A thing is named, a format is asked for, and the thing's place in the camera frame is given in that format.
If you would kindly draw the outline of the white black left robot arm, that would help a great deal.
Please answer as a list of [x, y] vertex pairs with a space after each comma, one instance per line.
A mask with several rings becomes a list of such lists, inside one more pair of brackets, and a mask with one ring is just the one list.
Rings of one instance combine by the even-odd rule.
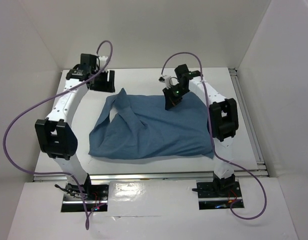
[[41, 151], [66, 172], [68, 185], [63, 191], [82, 200], [92, 195], [92, 184], [89, 174], [78, 160], [78, 140], [71, 125], [88, 90], [108, 93], [115, 91], [115, 72], [107, 69], [108, 62], [108, 56], [81, 54], [80, 63], [68, 71], [62, 96], [52, 111], [45, 119], [35, 123]]

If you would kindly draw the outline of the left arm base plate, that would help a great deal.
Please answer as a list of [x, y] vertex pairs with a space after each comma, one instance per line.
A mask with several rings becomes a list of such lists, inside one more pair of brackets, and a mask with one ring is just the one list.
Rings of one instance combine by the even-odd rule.
[[[65, 187], [60, 187], [64, 192], [61, 212], [62, 213], [78, 213], [84, 212], [82, 196], [78, 188], [67, 184]], [[83, 191], [87, 211], [106, 212], [108, 209], [108, 184], [92, 184], [89, 192]]]

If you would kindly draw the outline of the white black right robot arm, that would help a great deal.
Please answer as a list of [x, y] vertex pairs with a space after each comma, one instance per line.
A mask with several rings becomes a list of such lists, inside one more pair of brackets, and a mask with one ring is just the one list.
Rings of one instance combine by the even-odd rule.
[[212, 138], [215, 160], [212, 184], [205, 189], [195, 188], [193, 191], [201, 196], [227, 196], [235, 184], [234, 169], [230, 163], [233, 160], [233, 139], [239, 127], [236, 100], [220, 94], [200, 71], [190, 71], [186, 64], [179, 65], [174, 71], [177, 84], [173, 84], [170, 75], [162, 74], [159, 78], [160, 82], [165, 83], [165, 109], [177, 106], [185, 94], [194, 93], [207, 107], [207, 129]]

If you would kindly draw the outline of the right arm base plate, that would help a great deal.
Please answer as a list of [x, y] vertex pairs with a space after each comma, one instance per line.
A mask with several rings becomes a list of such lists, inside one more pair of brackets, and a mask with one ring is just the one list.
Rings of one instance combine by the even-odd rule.
[[220, 210], [232, 208], [244, 208], [242, 193], [239, 182], [223, 189], [215, 190], [212, 182], [197, 182], [196, 187], [192, 189], [197, 193], [200, 210]]

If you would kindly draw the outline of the blue pillowcase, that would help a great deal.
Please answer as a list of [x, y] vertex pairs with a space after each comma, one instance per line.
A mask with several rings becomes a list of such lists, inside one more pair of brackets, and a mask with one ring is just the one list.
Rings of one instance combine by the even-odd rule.
[[162, 95], [130, 95], [121, 89], [106, 98], [89, 134], [89, 155], [112, 160], [212, 158], [206, 105], [189, 92], [166, 110]]

